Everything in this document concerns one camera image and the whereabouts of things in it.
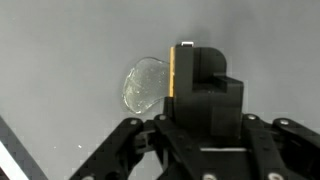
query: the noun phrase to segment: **clear plastic object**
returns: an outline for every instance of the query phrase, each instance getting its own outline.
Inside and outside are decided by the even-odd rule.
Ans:
[[[169,63],[155,58],[141,59],[130,71],[123,88],[126,106],[136,114],[168,96]]]

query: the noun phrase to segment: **gray wall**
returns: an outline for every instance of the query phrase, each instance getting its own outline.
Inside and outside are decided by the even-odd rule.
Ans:
[[[316,0],[2,0],[0,114],[49,179],[67,179],[132,116],[121,102],[130,67],[193,40],[220,49],[245,82],[244,112],[320,132],[319,9]],[[158,171],[144,167],[154,168],[137,179]]]

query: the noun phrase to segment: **black mount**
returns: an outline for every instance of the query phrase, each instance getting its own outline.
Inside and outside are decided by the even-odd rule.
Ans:
[[[123,120],[71,180],[125,180],[145,152],[159,180],[320,179],[320,135],[242,114],[243,83],[213,48],[175,47],[174,96],[154,120]]]

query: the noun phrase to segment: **gray background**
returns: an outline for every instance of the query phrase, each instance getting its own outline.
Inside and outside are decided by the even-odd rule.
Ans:
[[[2,0],[0,114],[49,179],[67,179],[133,116],[121,101],[130,67],[193,40],[220,49],[245,82],[244,112],[320,132],[319,9],[317,0]],[[153,158],[136,179],[159,173]]]

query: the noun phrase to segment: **screw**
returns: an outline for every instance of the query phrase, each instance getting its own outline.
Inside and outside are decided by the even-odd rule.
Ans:
[[[213,174],[205,174],[203,175],[202,180],[218,180]]]
[[[284,178],[278,173],[269,173],[268,179],[269,180],[284,180]]]
[[[281,120],[280,120],[280,123],[281,123],[282,125],[288,125],[288,124],[289,124],[289,121],[286,120],[286,119],[281,119]]]
[[[250,119],[250,120],[256,120],[256,119],[257,119],[257,116],[256,116],[256,115],[253,115],[253,114],[249,114],[249,115],[248,115],[248,119]]]
[[[82,178],[82,180],[94,180],[93,176],[86,176],[84,178]]]
[[[162,121],[163,121],[163,120],[166,120],[166,119],[167,119],[167,116],[162,114],[162,115],[159,116],[159,119],[162,120]]]
[[[138,121],[136,119],[131,120],[130,124],[131,125],[136,125],[138,123]]]

